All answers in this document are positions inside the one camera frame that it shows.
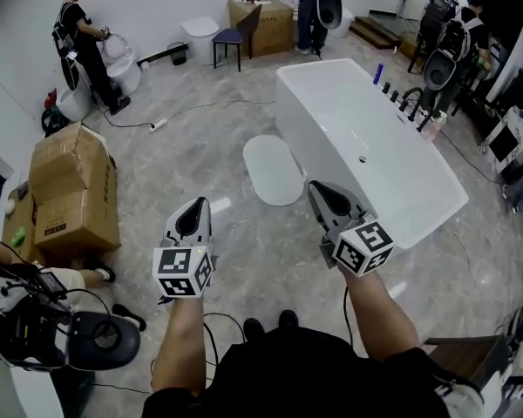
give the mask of gray tile floor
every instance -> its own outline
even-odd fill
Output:
[[[394,88],[421,84],[406,73],[407,61],[377,51],[350,35],[330,38],[323,58],[351,57],[369,73],[385,64]],[[143,83],[132,104],[113,121],[120,125],[157,122],[193,105],[246,99],[275,100],[275,72],[284,65],[317,60],[294,52],[244,61],[242,73],[230,59],[214,70],[194,61],[174,67],[170,59],[152,64],[149,88]],[[318,253],[322,231],[306,194],[292,206],[260,201],[242,159],[252,137],[276,134],[271,104],[217,104],[180,114],[162,130],[116,129],[99,113],[86,123],[106,137],[116,158],[122,247],[108,261],[118,274],[106,298],[128,305],[147,320],[138,357],[130,365],[98,373],[98,382],[149,390],[150,364],[168,320],[158,307],[159,291],[150,276],[152,248],[166,218],[197,196],[231,206],[213,217],[220,255],[214,284],[206,292],[206,312],[232,314],[240,322],[254,316],[270,329],[285,308],[298,312],[306,327],[348,338],[343,319],[344,282]],[[479,156],[470,122],[459,114],[445,132],[465,155],[488,172]],[[387,287],[414,320],[422,339],[492,334],[506,315],[523,305],[523,218],[514,217],[499,186],[486,181],[439,137],[436,146],[469,194],[469,203],[409,252],[380,269]],[[468,252],[458,242],[454,231]],[[219,354],[240,341],[226,318],[210,317]],[[207,357],[213,351],[207,341]],[[357,351],[363,352],[357,336]],[[140,416],[143,394],[96,388],[86,416]]]

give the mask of red object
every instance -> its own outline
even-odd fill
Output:
[[[51,91],[49,93],[48,98],[44,100],[44,108],[46,110],[50,110],[56,104],[56,98],[57,98],[57,93],[56,93],[56,88],[55,88],[54,91]]]

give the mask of white bathtub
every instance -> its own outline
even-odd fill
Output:
[[[469,200],[436,147],[350,59],[278,70],[276,123],[309,179],[352,191],[402,249]]]

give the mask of white toilet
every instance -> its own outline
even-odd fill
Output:
[[[67,86],[58,92],[56,105],[60,112],[72,122],[81,121],[89,113],[91,108],[91,95],[83,80],[79,79],[75,91]]]
[[[211,17],[188,20],[181,25],[190,40],[190,51],[198,62],[213,65],[213,38],[219,32],[219,25]]]
[[[106,74],[120,85],[124,96],[131,95],[138,89],[141,70],[136,64],[136,53],[125,38],[112,33],[105,40],[103,60]]]

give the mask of black shoe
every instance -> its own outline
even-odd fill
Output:
[[[105,282],[113,283],[116,280],[116,274],[114,273],[114,271],[111,268],[109,268],[107,265],[105,265],[103,262],[101,262],[100,260],[98,260],[98,259],[85,259],[84,260],[84,269],[96,270],[98,268],[103,269],[108,272],[109,278],[108,278],[108,280],[105,280]]]
[[[285,310],[279,316],[279,328],[298,327],[298,316],[293,310]]]
[[[111,108],[111,116],[114,116],[123,111],[131,102],[132,100],[128,96],[120,99],[119,104],[116,107]]]
[[[114,305],[112,305],[112,314],[116,314],[117,316],[122,317],[129,317],[130,319],[136,320],[137,322],[139,322],[139,331],[145,331],[147,328],[145,320],[142,317],[139,317],[137,314],[132,313],[124,305],[120,305],[119,303],[115,303]]]
[[[263,325],[254,318],[246,319],[244,322],[244,336],[248,342],[260,339],[265,334]]]

